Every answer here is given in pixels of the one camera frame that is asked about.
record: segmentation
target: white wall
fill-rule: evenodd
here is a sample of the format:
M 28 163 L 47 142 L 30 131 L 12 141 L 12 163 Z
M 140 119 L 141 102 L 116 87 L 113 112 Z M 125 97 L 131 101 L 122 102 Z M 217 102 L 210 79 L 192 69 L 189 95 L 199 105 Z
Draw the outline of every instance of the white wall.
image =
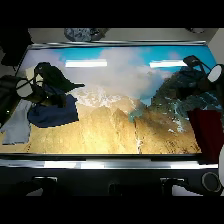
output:
M 224 64 L 224 28 L 219 28 L 208 46 L 212 51 L 216 62 Z

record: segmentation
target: metal frame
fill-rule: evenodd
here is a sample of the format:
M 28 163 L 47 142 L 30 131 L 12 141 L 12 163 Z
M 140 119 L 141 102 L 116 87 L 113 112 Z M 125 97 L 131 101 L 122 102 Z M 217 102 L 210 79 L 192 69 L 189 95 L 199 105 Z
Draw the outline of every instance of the metal frame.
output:
M 129 46 L 161 46 L 161 45 L 180 45 L 180 46 L 207 46 L 206 41 L 178 41 L 178 40 L 138 40 L 138 41 L 93 41 L 93 42 L 66 42 L 66 43 L 43 43 L 33 44 L 27 47 L 20 64 L 17 68 L 16 75 L 20 69 L 23 59 L 28 50 L 41 49 L 57 49 L 57 48 L 72 48 L 72 47 L 129 47 Z M 0 166 L 13 167 L 32 167 L 32 168 L 49 168 L 44 164 L 51 162 L 51 168 L 74 168 L 83 169 L 90 168 L 90 164 L 103 163 L 103 169 L 172 169 L 172 164 L 208 164 L 202 158 L 202 154 L 182 154 L 182 155 L 89 155 L 89 154 L 23 154 L 0 153 Z

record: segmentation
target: red cloth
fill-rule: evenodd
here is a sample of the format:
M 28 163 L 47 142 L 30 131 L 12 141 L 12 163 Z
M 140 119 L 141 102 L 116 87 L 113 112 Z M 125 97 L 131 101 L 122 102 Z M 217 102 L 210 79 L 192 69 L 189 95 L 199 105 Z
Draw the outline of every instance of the red cloth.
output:
M 224 145 L 221 113 L 215 110 L 194 109 L 188 111 L 195 138 L 205 158 L 219 162 L 219 153 Z

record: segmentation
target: dark blue cloth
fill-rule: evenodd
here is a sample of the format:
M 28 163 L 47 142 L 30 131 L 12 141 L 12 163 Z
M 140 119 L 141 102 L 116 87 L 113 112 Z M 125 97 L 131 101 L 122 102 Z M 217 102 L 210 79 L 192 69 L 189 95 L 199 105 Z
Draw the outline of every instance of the dark blue cloth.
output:
M 53 93 L 52 88 L 48 88 L 46 85 L 44 89 Z M 57 93 L 63 93 L 56 88 L 54 90 Z M 46 107 L 37 104 L 28 113 L 28 120 L 39 128 L 55 127 L 78 121 L 78 112 L 75 106 L 76 101 L 77 99 L 72 95 L 67 95 L 66 107 L 64 108 L 59 108 L 57 105 Z

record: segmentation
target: screen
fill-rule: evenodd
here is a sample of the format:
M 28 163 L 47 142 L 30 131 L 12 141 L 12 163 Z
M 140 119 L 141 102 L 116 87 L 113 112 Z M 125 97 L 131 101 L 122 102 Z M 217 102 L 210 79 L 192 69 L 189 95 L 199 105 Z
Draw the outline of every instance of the screen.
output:
M 184 73 L 190 68 L 183 59 L 190 55 L 210 68 L 216 65 L 207 46 L 28 50 L 18 76 L 31 79 L 38 63 L 49 62 L 70 82 L 85 85 L 66 93 L 77 100 L 72 107 L 77 109 L 78 121 L 48 128 L 39 128 L 30 122 L 28 142 L 2 145 L 1 151 L 36 154 L 201 152 L 187 111 L 195 108 L 221 111 L 221 106 L 215 92 L 191 95 L 184 100 L 175 97 L 175 88 L 189 87 L 203 75 L 199 66 L 194 68 L 193 75 Z M 51 113 L 49 120 L 61 119 Z

